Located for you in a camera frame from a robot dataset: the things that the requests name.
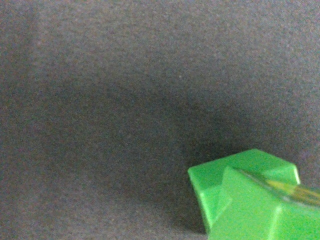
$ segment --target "green plastic object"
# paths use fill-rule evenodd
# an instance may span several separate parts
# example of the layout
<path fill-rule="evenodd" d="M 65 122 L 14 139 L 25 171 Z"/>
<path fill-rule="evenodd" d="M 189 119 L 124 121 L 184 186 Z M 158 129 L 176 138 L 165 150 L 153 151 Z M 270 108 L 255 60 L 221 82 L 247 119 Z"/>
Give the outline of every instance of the green plastic object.
<path fill-rule="evenodd" d="M 320 191 L 252 149 L 189 168 L 208 240 L 320 240 Z"/>

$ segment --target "gray fabric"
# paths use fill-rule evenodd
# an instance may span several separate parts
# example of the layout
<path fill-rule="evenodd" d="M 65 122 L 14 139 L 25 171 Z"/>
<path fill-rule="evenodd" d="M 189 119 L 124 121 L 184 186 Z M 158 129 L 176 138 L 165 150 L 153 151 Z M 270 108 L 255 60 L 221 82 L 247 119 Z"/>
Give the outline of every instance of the gray fabric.
<path fill-rule="evenodd" d="M 0 2 L 0 239 L 206 239 L 191 166 L 320 187 L 318 1 Z"/>

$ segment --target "dark gray backdrop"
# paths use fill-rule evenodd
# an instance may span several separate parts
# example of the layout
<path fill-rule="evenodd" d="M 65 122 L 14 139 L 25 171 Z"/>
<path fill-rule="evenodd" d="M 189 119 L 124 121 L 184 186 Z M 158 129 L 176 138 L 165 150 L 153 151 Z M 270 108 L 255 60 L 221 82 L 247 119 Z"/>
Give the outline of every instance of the dark gray backdrop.
<path fill-rule="evenodd" d="M 318 1 L 0 1 L 1 239 L 206 239 L 187 169 L 319 187 Z"/>

